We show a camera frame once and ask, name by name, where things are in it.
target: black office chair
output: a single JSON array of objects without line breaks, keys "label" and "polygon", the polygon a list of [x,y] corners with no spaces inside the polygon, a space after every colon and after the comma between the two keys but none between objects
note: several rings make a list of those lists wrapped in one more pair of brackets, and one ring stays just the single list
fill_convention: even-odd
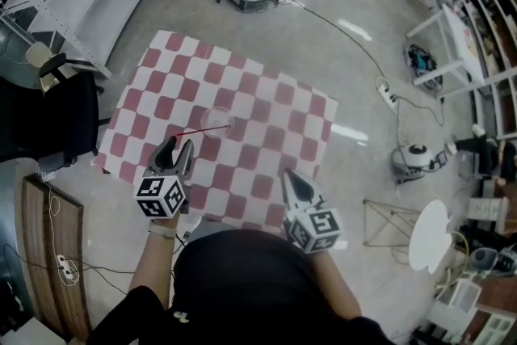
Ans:
[{"label": "black office chair", "polygon": [[33,158],[48,172],[71,166],[79,155],[97,155],[99,126],[110,119],[99,120],[93,74],[66,78],[58,69],[66,56],[60,55],[41,67],[40,78],[59,80],[45,94],[0,77],[0,162]]}]

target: sneaker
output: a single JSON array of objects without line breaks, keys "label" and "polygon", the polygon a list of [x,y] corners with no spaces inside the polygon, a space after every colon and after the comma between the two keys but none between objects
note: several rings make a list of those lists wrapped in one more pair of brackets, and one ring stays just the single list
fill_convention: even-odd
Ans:
[{"label": "sneaker", "polygon": [[474,124],[472,126],[472,132],[477,138],[482,137],[486,134],[486,131],[477,124]]},{"label": "sneaker", "polygon": [[451,153],[451,155],[458,154],[458,149],[456,148],[456,144],[454,144],[453,142],[447,143],[447,149],[449,150],[449,153]]}]

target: gray floor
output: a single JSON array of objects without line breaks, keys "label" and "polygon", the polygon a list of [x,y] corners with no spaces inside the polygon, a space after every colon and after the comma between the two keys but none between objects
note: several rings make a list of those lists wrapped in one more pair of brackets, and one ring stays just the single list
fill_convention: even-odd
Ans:
[{"label": "gray floor", "polygon": [[[402,58],[405,34],[429,15],[419,0],[297,0],[345,31],[379,62],[392,91],[439,114],[439,103],[411,85],[411,73]],[[370,58],[328,23],[296,5],[271,4],[262,14],[245,15],[224,0],[142,0],[128,21],[107,67],[114,73],[104,82],[101,116],[109,116],[126,80],[158,29],[181,32],[240,53],[333,95],[339,102],[336,124],[348,128],[333,133],[317,180],[341,213],[346,250],[332,255],[351,286],[366,316],[376,319],[385,332],[401,342],[428,309],[439,272],[412,271],[397,263],[389,250],[363,246],[364,198],[422,209],[440,198],[454,221],[464,214],[471,186],[458,176],[456,159],[444,169],[415,183],[396,188],[389,155],[396,146],[396,116],[376,92],[380,73]],[[439,127],[428,111],[401,105],[401,133],[410,142],[422,142],[435,152],[454,134],[470,135],[469,97],[457,95],[444,104],[445,125]],[[367,136],[358,142],[356,131]],[[147,220],[132,201],[132,188],[90,166],[91,156],[62,171],[54,184],[86,206],[84,259],[96,266],[122,271],[137,265],[147,234]],[[20,169],[33,166],[21,163]],[[369,217],[368,225],[378,224]],[[183,222],[191,226],[194,217]],[[395,240],[386,231],[385,240]],[[127,289],[130,276],[103,273],[110,282]],[[91,320],[95,324],[122,295],[99,275],[84,275]]]}]

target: red straw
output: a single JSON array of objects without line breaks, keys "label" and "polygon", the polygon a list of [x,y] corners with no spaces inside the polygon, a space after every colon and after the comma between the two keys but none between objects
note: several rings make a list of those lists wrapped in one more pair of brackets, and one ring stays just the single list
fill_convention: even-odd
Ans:
[{"label": "red straw", "polygon": [[222,127],[214,127],[214,128],[205,128],[205,129],[198,129],[197,131],[190,131],[189,133],[181,133],[181,134],[176,134],[177,137],[179,137],[180,135],[188,135],[188,134],[194,134],[194,133],[202,133],[204,131],[211,131],[213,129],[221,129],[221,128],[228,128],[229,125],[223,125]]}]

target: checkered tablecloth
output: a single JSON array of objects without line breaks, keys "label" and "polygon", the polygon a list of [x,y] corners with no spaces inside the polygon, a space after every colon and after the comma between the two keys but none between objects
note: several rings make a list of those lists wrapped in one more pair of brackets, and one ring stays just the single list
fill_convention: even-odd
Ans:
[{"label": "checkered tablecloth", "polygon": [[338,106],[335,99],[236,53],[159,31],[117,104],[97,166],[139,183],[166,137],[200,129],[208,108],[235,120],[222,140],[181,137],[195,146],[191,208],[238,228],[278,233],[286,167],[315,177]]}]

